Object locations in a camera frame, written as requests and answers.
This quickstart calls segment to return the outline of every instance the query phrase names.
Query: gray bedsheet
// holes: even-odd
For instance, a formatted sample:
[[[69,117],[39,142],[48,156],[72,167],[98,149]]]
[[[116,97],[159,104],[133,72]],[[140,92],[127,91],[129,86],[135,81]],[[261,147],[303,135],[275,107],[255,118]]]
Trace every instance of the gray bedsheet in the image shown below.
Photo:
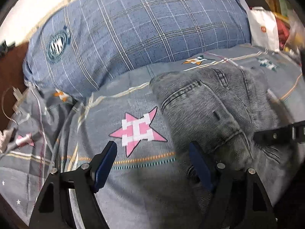
[[[30,87],[14,119],[16,137],[32,133],[34,147],[0,160],[0,193],[29,223],[50,168],[74,170],[113,140],[118,156],[96,195],[110,228],[198,228],[211,196],[188,178],[186,145],[197,140],[233,169],[255,168],[274,204],[304,145],[258,146],[253,132],[305,120],[304,88],[299,66],[247,44],[138,68],[83,102]],[[73,191],[71,201],[83,228]]]

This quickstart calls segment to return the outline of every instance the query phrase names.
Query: stitched stripe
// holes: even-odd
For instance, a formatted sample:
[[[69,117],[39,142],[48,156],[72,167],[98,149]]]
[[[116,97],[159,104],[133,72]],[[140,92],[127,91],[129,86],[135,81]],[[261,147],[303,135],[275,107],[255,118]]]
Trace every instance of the stitched stripe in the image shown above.
[[[45,128],[44,128],[44,126],[43,126],[43,124],[42,124],[42,109],[41,109],[41,106],[40,106],[40,102],[39,102],[39,99],[37,98],[37,96],[35,95],[35,92],[33,91],[33,89],[31,89],[31,92],[33,93],[33,95],[34,95],[34,97],[36,98],[36,100],[37,100],[37,104],[38,104],[38,113],[39,113],[39,117],[40,117],[40,127],[41,127],[41,130],[39,130],[39,132],[40,132],[40,134],[42,135],[42,139],[43,139],[43,143],[42,143],[42,148],[41,148],[41,155],[42,155],[42,153],[43,153],[43,156],[41,156],[41,157],[43,157],[43,168],[42,168],[42,185],[44,184],[44,178],[45,178],[45,154],[46,154],[46,150],[47,150],[47,139],[46,139],[46,137],[45,137]],[[40,181],[41,181],[41,179],[40,179],[40,174],[41,173],[39,173],[39,192],[40,192],[40,190],[41,190],[41,185],[40,185]]]
[[[132,93],[132,92],[134,92],[134,91],[136,91],[136,90],[144,89],[144,88],[147,87],[148,85],[149,85],[149,82],[143,83],[143,84],[141,84],[141,85],[139,85],[139,86],[136,86],[136,87],[131,87],[131,88],[129,88],[128,90],[123,91],[123,92],[121,92],[121,93],[118,93],[118,94],[116,94],[116,95],[99,96],[99,97],[90,105],[90,108],[92,108],[92,107],[98,105],[98,104],[99,104],[103,99],[105,99],[105,98],[119,98],[119,97],[122,97],[122,96],[124,96],[124,95],[128,95],[128,94],[130,94],[130,93]]]
[[[129,159],[129,160],[120,160],[120,161],[114,161],[113,164],[129,164],[129,163],[139,163],[139,162],[145,162],[145,161],[151,161],[151,160],[157,160],[160,158],[165,158],[165,157],[171,157],[174,156],[176,153],[175,152],[168,152],[168,153],[164,153],[164,154],[160,154],[160,155],[155,155],[155,156],[149,156],[149,157],[142,157],[142,158],[134,158],[134,159]],[[71,156],[67,156],[62,157],[62,161],[64,160],[69,160],[71,158]],[[89,157],[79,157],[78,158],[79,161],[91,161],[92,158]]]
[[[211,63],[207,63],[207,64],[204,64],[204,65],[198,65],[198,66],[195,66],[195,67],[192,67],[192,68],[189,68],[189,69],[185,69],[184,71],[188,71],[188,70],[191,70],[191,69],[201,69],[201,68],[204,68],[204,67],[208,67],[210,65],[217,65],[219,63],[223,63],[224,60],[220,60],[220,61],[213,61]]]
[[[301,74],[298,76],[298,78],[296,79],[296,82],[295,82],[294,86],[293,86],[285,95],[283,95],[283,96],[280,98],[280,100],[286,99],[287,96],[290,95],[291,92],[295,90],[295,88],[296,88],[296,86],[297,86],[297,84],[298,84],[298,81],[300,80],[301,76],[302,76],[302,73],[301,73]]]
[[[154,167],[157,165],[169,164],[175,162],[176,158],[170,158],[167,160],[156,161],[152,163],[142,163],[142,164],[133,164],[133,165],[122,165],[122,166],[113,166],[111,170],[123,170],[123,169],[139,169],[139,168],[146,168],[146,167]]]
[[[40,162],[41,157],[40,156],[36,156],[33,154],[26,154],[23,152],[18,152],[18,151],[11,151],[10,153],[7,154],[7,156],[12,156],[12,157],[17,157],[17,158],[23,158],[23,159],[30,159],[33,158],[33,160],[35,160],[36,162]],[[44,159],[47,163],[51,163],[50,160],[48,159]]]
[[[78,165],[78,152],[76,153],[76,159],[75,159],[75,162],[73,164],[72,170],[76,170],[77,169],[77,165]]]
[[[249,54],[249,55],[244,55],[244,56],[240,56],[240,57],[236,57],[236,58],[230,58],[231,60],[240,60],[240,59],[247,59],[247,58],[251,58],[251,57],[257,57],[261,54],[263,54],[264,52],[258,51],[257,53],[253,53],[253,54]]]
[[[6,156],[10,156],[10,157],[15,157],[15,158],[21,158],[21,159],[24,159],[24,160],[33,160],[37,163],[40,163],[40,159],[37,159],[33,156],[30,156],[30,157],[26,157],[26,156],[20,156],[20,155],[16,155],[16,154],[13,154],[12,152],[6,154]]]

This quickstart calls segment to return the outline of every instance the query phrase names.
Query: pillow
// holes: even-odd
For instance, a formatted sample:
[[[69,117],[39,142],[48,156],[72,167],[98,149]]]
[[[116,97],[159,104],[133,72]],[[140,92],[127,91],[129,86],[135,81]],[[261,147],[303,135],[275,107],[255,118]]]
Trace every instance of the pillow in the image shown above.
[[[126,71],[246,42],[239,0],[76,0],[33,35],[23,71],[80,99]]]

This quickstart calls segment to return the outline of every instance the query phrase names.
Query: denim fabric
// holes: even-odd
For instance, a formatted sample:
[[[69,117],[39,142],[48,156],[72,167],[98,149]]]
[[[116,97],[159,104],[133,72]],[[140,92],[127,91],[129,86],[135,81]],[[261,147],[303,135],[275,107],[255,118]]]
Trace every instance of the denim fabric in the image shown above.
[[[202,59],[199,65],[191,63],[196,57]],[[110,228],[198,229],[212,194],[194,182],[186,154],[188,141],[197,140],[227,167],[256,169],[274,204],[302,163],[305,148],[263,147],[252,135],[305,119],[300,74],[300,67],[281,54],[239,45],[128,71],[76,104],[54,89],[33,88],[40,108],[31,93],[20,105],[21,114],[14,116],[25,120],[17,135],[34,134],[43,125],[46,141],[38,134],[34,148],[27,145],[0,159],[1,195],[28,223],[50,168],[74,170],[113,140],[118,155],[105,187],[96,194]],[[277,110],[271,109],[274,102]],[[33,113],[26,120],[27,111]],[[123,122],[127,119],[139,127]],[[139,142],[127,151],[131,136]],[[43,169],[44,178],[39,178]],[[83,228],[73,191],[70,197],[77,228]]]
[[[33,35],[23,72],[82,98],[126,71],[246,42],[240,0],[77,0]]]

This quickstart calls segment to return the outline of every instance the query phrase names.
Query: jeans seam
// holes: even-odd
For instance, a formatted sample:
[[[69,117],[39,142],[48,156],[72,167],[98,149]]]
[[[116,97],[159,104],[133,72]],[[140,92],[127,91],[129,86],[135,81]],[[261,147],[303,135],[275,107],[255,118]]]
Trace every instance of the jeans seam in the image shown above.
[[[168,96],[161,104],[161,111],[163,111],[165,109],[165,107],[170,104],[173,100],[177,99],[178,97],[182,96],[183,94],[197,88],[200,87],[202,85],[201,81],[194,81],[191,84],[188,84],[187,86],[184,86],[182,88],[180,88],[179,90],[177,90],[176,92],[174,92],[173,94],[171,94],[170,96]]]
[[[270,151],[267,151],[266,149],[264,149],[266,152],[268,152],[269,154],[271,154],[271,155],[274,155],[274,156],[276,156],[277,158],[279,158],[278,157],[278,155],[276,155],[276,154],[274,154],[274,153],[272,153],[272,152],[270,152]]]
[[[228,89],[230,92],[232,92],[232,94],[242,103],[242,105],[244,106],[244,108],[245,108],[245,110],[247,111],[247,114],[248,114],[248,116],[249,116],[249,119],[250,119],[250,121],[251,121],[251,123],[252,123],[252,119],[251,119],[251,114],[250,114],[250,112],[248,111],[248,109],[246,108],[246,105],[245,105],[245,103],[230,89],[230,87],[229,87],[229,85],[228,85],[228,82],[227,82],[227,79],[226,79],[226,77],[225,77],[225,75],[223,74],[223,72],[221,71],[221,70],[219,70],[219,69],[213,69],[213,68],[211,68],[212,70],[214,70],[215,71],[215,73],[217,74],[217,77],[219,78],[219,81],[223,84],[223,81],[220,79],[220,77],[219,77],[219,73],[218,72],[220,72],[221,73],[221,75],[222,75],[222,77],[223,77],[223,79],[224,79],[224,82],[225,82],[225,85],[226,85],[226,89]]]
[[[267,151],[266,149],[264,149],[264,148],[261,148],[262,149],[262,151],[266,154],[266,156],[268,156],[268,157],[270,157],[271,159],[273,159],[274,161],[276,161],[278,164],[280,164],[280,162],[277,160],[277,159],[275,159],[274,157],[272,157],[272,156],[270,156],[268,153],[271,153],[271,152],[269,152],[269,151]]]
[[[240,68],[240,66],[235,65],[235,64],[233,64],[233,65],[234,65],[235,67],[237,67],[237,68],[241,71],[241,73],[242,73],[242,75],[243,75],[244,84],[245,84],[245,87],[246,87],[246,94],[247,94],[247,97],[248,97],[248,99],[249,99],[249,104],[250,104],[250,111],[248,111],[248,109],[246,108],[246,106],[245,106],[245,104],[243,103],[243,101],[241,101],[241,102],[243,103],[243,105],[244,105],[246,111],[247,111],[248,114],[249,114],[251,123],[252,123],[256,128],[258,128],[257,125],[256,125],[255,118],[253,117],[253,112],[252,112],[252,111],[253,111],[253,108],[252,108],[252,102],[251,102],[252,100],[251,100],[250,95],[249,95],[249,87],[248,87],[248,82],[247,82],[246,74],[245,74],[245,72],[243,71],[243,69]]]
[[[250,157],[251,159],[253,160],[254,157],[252,155],[252,152],[250,150],[250,145],[249,145],[249,141],[248,141],[248,138],[246,137],[244,131],[242,129],[239,129],[237,130],[235,133],[233,133],[230,137],[228,137],[226,140],[224,140],[221,144],[215,146],[211,151],[207,152],[207,154],[211,154],[213,153],[215,150],[217,150],[219,147],[223,146],[224,144],[226,144],[227,142],[229,142],[230,140],[232,140],[235,136],[241,134],[241,138],[244,140],[245,144],[246,144],[246,147],[247,147],[247,150],[250,154]]]

